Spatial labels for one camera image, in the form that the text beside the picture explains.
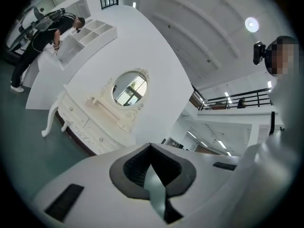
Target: person on balcony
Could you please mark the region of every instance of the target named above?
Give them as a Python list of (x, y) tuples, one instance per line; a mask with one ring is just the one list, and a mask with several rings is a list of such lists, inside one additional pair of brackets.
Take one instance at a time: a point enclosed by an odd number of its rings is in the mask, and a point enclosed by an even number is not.
[(240, 109), (240, 108), (246, 108), (246, 104), (245, 104), (245, 98), (242, 98), (238, 101), (238, 104), (237, 104), (237, 108)]

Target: black pants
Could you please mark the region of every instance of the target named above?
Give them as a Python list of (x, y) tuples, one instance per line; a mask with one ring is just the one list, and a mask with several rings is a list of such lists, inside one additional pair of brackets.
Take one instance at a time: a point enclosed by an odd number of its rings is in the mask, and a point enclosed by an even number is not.
[(29, 65), (35, 60), (35, 58), (41, 53), (40, 51), (48, 44), (48, 40), (44, 39), (35, 39), (34, 46), (32, 42), (28, 45), (25, 52), (20, 58), (20, 62), (16, 65), (13, 75), (11, 77), (11, 86), (19, 87), (20, 86), (20, 77), (24, 71), (29, 67)]

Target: person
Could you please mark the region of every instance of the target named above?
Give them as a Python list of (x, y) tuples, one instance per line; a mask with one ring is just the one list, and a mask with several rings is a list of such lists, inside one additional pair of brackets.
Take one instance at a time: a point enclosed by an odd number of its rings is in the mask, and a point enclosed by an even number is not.
[(238, 106), (237, 106), (237, 109), (240, 109), (240, 108), (246, 108), (246, 105), (245, 105), (245, 98), (242, 98), (238, 101)]
[(61, 18), (54, 22), (46, 31), (37, 31), (25, 52), (20, 58), (20, 62), (16, 65), (11, 77), (10, 88), (16, 92), (22, 93), (24, 89), (20, 86), (20, 77), (35, 58), (43, 51), (43, 48), (51, 41), (54, 42), (54, 50), (59, 49), (60, 35), (68, 29), (74, 27), (80, 29), (85, 25), (85, 19), (77, 17), (71, 13), (65, 13)]
[(44, 8), (40, 8), (39, 12), (44, 15)]

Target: ornate mirror frame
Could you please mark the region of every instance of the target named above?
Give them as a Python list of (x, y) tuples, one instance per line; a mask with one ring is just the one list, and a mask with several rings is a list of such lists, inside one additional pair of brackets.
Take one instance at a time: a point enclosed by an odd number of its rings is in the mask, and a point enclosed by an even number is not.
[[(117, 79), (128, 73), (138, 73), (147, 82), (147, 90), (144, 96), (135, 104), (129, 106), (118, 105), (113, 99), (113, 88)], [(92, 97), (87, 98), (87, 102), (99, 106), (100, 110), (106, 112), (111, 118), (116, 121), (116, 124), (124, 131), (129, 132), (134, 124), (137, 114), (144, 107), (144, 102), (149, 96), (150, 77), (147, 69), (135, 68), (120, 74), (115, 81), (110, 78), (106, 85), (101, 87), (99, 92)]]

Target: white cabinet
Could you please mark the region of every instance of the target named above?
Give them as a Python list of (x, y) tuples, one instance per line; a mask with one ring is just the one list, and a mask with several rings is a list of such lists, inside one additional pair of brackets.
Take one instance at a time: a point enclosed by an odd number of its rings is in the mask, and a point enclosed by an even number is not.
[(112, 122), (110, 117), (103, 115), (98, 106), (89, 107), (84, 102), (85, 100), (65, 85), (65, 91), (59, 94), (50, 109), (48, 125), (46, 130), (42, 131), (42, 136), (49, 134), (54, 114), (58, 110), (65, 121), (62, 131), (69, 127), (95, 154), (135, 145), (135, 138)]

